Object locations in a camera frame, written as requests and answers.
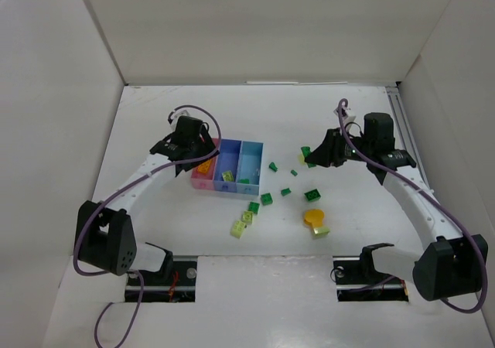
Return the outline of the green lego plate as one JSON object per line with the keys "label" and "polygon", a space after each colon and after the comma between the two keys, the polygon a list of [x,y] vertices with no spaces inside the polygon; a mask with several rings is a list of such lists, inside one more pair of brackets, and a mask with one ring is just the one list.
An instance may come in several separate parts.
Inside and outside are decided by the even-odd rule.
{"label": "green lego plate", "polygon": [[306,158],[311,154],[311,148],[309,146],[302,146],[301,147],[302,151],[302,156],[303,156],[303,161],[304,163],[311,169],[316,167],[316,164],[310,163],[306,161]]}

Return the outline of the yellow rectangular lego brick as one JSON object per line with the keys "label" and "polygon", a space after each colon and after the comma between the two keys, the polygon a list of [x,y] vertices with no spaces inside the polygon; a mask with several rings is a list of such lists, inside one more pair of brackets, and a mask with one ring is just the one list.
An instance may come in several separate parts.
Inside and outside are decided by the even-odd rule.
{"label": "yellow rectangular lego brick", "polygon": [[202,175],[207,175],[210,171],[210,167],[212,165],[212,160],[207,160],[203,163],[201,163],[198,167],[197,167],[197,172],[199,174],[202,174]]}

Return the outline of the pale green sloped lego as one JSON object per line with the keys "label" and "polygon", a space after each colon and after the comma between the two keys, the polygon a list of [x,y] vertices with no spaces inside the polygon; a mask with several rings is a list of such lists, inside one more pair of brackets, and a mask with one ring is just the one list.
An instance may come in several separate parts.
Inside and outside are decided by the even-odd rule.
{"label": "pale green sloped lego", "polygon": [[224,182],[231,182],[232,183],[235,181],[234,174],[230,170],[222,172],[221,176],[222,176],[222,179]]}

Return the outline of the orange round lego piece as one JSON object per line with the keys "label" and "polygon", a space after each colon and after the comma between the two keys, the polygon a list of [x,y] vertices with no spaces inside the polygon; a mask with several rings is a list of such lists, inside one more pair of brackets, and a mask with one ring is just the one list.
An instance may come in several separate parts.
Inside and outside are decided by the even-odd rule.
{"label": "orange round lego piece", "polygon": [[311,209],[304,212],[303,221],[311,228],[317,228],[323,226],[325,213],[319,209]]}

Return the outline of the lime sloped lego piece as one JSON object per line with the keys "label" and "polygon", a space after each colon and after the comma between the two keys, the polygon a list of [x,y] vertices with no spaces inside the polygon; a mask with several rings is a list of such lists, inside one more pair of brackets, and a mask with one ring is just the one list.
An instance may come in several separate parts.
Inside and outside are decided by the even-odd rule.
{"label": "lime sloped lego piece", "polygon": [[325,225],[312,228],[312,235],[314,238],[325,237],[329,234],[329,232],[330,232],[330,229]]}

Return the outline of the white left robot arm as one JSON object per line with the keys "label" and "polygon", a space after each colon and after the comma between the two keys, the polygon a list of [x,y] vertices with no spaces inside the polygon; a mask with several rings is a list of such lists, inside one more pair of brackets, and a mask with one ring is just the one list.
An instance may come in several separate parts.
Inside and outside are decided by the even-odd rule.
{"label": "white left robot arm", "polygon": [[206,122],[182,114],[171,125],[172,133],[151,147],[123,186],[103,201],[81,205],[73,250],[73,267],[79,275],[91,275],[79,266],[83,262],[96,267],[98,275],[145,271],[168,276],[171,252],[137,242],[133,220],[165,184],[219,152]]}

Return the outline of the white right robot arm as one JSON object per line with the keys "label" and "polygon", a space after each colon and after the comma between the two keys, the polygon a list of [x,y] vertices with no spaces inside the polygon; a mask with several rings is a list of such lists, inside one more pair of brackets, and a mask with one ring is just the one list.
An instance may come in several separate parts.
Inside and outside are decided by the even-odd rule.
{"label": "white right robot arm", "polygon": [[433,196],[421,178],[415,160],[396,148],[394,122],[389,114],[373,112],[364,117],[364,129],[351,136],[354,117],[349,109],[336,110],[339,127],[326,132],[322,144],[305,161],[325,168],[347,161],[364,162],[402,208],[421,241],[423,252],[414,254],[389,243],[367,245],[360,253],[360,267],[368,281],[382,275],[411,281],[427,301],[476,293],[480,310],[488,292],[486,259],[488,244],[467,229]]}

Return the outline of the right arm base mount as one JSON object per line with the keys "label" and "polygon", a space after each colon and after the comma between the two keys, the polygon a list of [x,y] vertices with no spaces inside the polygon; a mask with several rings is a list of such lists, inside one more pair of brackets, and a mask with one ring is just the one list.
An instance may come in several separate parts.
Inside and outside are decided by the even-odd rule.
{"label": "right arm base mount", "polygon": [[333,257],[330,278],[339,302],[409,302],[405,282],[374,267],[373,252],[384,247],[393,244],[367,245],[359,255]]}

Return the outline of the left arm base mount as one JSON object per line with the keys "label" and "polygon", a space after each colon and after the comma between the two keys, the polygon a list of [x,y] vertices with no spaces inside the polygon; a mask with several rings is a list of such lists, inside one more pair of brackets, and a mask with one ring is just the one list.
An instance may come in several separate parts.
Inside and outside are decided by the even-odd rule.
{"label": "left arm base mount", "polygon": [[168,251],[157,272],[140,270],[144,281],[142,303],[189,303],[196,300],[197,256]]}

